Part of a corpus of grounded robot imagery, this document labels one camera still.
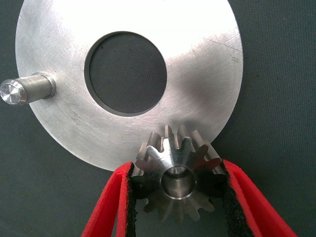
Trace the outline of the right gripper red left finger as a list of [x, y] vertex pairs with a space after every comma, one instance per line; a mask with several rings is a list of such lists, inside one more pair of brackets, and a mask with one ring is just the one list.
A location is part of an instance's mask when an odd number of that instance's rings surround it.
[[129, 161], [113, 172], [81, 234], [83, 237], [110, 237], [114, 228], [117, 237], [136, 236], [136, 199], [130, 180], [133, 168]]

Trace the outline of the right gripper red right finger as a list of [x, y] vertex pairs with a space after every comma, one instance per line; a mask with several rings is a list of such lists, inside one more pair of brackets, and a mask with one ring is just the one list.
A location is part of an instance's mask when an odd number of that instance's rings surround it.
[[229, 236], [297, 236], [241, 168], [224, 160], [223, 169], [228, 178], [223, 204]]

